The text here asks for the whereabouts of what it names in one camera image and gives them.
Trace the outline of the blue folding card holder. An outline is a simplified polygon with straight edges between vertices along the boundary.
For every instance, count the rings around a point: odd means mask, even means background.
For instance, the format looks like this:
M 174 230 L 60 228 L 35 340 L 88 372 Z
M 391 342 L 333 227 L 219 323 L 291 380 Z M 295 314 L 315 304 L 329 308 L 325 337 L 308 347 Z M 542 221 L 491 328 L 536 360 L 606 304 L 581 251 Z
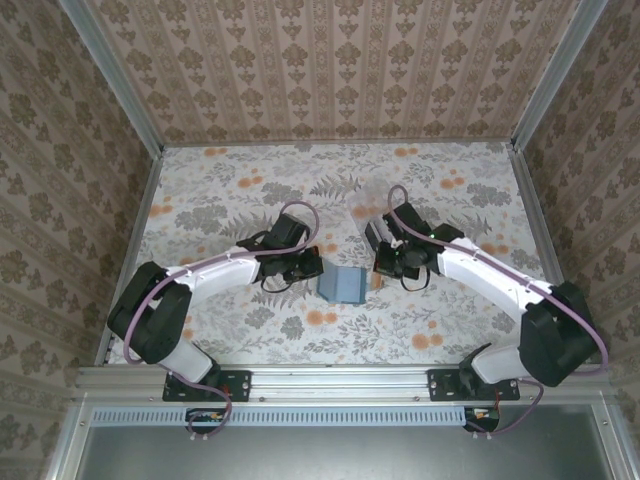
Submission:
M 361 305 L 366 301 L 366 270 L 327 262 L 318 277 L 317 294 L 329 304 Z

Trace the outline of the clear plastic bag with item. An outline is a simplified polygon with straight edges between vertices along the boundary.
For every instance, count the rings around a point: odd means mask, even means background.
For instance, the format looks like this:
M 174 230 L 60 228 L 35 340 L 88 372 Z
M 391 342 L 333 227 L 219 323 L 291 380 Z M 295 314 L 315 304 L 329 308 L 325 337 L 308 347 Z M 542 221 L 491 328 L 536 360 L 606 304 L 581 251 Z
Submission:
M 346 197 L 348 211 L 362 237 L 365 236 L 367 225 L 372 223 L 384 240 L 392 239 L 392 234 L 383 220 L 383 216 L 390 212 L 390 189 L 391 185 L 384 179 L 370 180 Z

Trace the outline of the floral patterned table mat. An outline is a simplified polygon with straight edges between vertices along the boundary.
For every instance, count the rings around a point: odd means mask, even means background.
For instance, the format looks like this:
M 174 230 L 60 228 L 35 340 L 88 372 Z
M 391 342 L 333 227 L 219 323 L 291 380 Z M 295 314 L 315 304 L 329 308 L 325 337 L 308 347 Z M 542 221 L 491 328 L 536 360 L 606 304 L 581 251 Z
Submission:
M 335 265 L 372 256 L 346 197 L 370 180 L 402 185 L 431 225 L 460 229 L 487 253 L 544 278 L 506 142 L 174 147 L 137 256 L 163 266 L 224 252 L 269 228 L 281 209 L 319 227 Z M 433 276 L 371 289 L 362 305 L 329 304 L 314 281 L 229 289 L 191 307 L 183 335 L 226 364 L 455 363 L 509 336 L 514 323 L 469 287 Z

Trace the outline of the black connector box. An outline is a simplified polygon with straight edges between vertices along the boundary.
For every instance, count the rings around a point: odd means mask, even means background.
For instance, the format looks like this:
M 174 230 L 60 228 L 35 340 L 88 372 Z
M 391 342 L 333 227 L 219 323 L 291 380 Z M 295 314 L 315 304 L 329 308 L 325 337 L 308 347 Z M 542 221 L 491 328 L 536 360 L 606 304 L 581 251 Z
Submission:
M 492 433 L 498 429 L 500 412 L 497 407 L 465 407 L 463 428 L 471 433 Z
M 224 421 L 224 408 L 192 408 L 185 412 L 186 430 L 196 436 L 210 436 Z

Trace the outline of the grey sheet metal panel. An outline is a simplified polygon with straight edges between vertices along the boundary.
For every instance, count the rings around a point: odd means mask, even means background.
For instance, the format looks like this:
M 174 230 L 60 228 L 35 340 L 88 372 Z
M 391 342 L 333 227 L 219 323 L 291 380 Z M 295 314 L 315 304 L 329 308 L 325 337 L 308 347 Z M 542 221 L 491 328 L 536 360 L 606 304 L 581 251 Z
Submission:
M 236 427 L 208 440 L 181 428 L 97 428 L 77 480 L 612 480 L 589 436 L 452 428 Z

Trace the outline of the aluminium cross rail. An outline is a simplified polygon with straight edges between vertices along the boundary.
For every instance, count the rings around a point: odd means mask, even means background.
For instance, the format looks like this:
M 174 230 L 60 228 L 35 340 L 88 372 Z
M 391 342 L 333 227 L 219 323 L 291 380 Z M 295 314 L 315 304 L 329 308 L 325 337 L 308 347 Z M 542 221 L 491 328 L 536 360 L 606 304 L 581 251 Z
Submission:
M 410 404 L 430 399 L 427 372 L 440 365 L 240 366 L 252 374 L 252 403 Z M 142 403 L 162 397 L 167 373 L 157 366 L 106 365 L 80 370 L 78 389 L 104 401 Z

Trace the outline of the aluminium side rail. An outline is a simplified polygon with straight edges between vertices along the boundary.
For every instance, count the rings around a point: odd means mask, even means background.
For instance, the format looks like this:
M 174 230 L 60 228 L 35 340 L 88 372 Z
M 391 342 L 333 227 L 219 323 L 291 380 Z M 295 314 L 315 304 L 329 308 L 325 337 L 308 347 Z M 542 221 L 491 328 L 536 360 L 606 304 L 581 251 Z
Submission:
M 527 280 L 521 318 L 520 358 L 539 381 L 555 386 L 598 351 L 585 330 L 593 321 L 579 288 L 565 280 L 524 154 L 507 146 L 544 278 Z
M 130 236 L 129 244 L 123 260 L 123 265 L 122 265 L 119 278 L 114 290 L 110 311 L 115 307 L 117 301 L 120 298 L 120 295 L 123 293 L 128 281 L 130 280 L 130 278 L 132 277 L 135 271 L 136 259 L 137 259 L 140 245 L 142 242 L 144 229 L 147 223 L 147 219 L 153 203 L 155 191 L 157 189 L 160 174 L 162 171 L 163 153 L 164 151 L 161 149 L 159 156 L 156 156 L 151 163 L 149 176 L 147 178 L 141 203 L 139 205 L 139 210 L 131 231 L 131 236 Z M 105 324 L 93 366 L 101 367 L 105 364 L 105 360 L 107 360 L 109 356 L 110 345 L 112 341 L 111 339 L 112 339 L 112 332 L 109 329 L 109 327 Z

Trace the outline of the aluminium corner post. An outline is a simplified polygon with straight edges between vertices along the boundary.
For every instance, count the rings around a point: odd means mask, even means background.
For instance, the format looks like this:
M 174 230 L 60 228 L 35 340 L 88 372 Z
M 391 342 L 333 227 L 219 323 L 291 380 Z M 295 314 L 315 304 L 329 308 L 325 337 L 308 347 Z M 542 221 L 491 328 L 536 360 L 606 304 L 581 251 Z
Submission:
M 516 152 L 523 151 L 531 140 L 607 3 L 580 0 L 511 137 Z
M 122 62 L 100 28 L 86 0 L 59 0 L 65 13 L 87 47 L 131 125 L 153 161 L 162 156 L 164 142 L 147 114 Z

